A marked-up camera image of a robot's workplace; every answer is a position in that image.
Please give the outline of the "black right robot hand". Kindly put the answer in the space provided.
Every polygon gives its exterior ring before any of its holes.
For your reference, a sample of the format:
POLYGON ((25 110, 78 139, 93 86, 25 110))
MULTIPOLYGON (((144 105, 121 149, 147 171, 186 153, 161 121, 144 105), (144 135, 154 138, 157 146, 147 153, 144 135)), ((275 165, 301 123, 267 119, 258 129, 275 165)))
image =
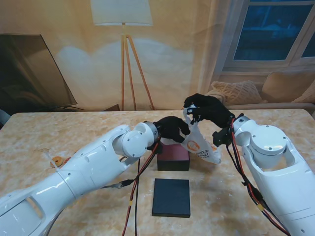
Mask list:
POLYGON ((184 108, 188 115, 192 115, 194 122, 210 120, 219 128, 226 128, 235 115, 231 113, 217 98, 196 93, 184 101, 184 108))

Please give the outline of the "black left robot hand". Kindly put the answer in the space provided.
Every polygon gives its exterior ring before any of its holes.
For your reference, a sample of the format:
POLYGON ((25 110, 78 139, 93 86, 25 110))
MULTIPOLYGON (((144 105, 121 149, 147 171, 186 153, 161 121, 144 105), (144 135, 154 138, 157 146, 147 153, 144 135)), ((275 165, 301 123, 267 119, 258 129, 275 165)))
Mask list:
POLYGON ((153 122, 153 124, 161 138, 171 139, 177 143, 182 143, 185 140, 180 133, 185 136, 190 134, 188 124, 176 116, 164 117, 159 121, 153 122))

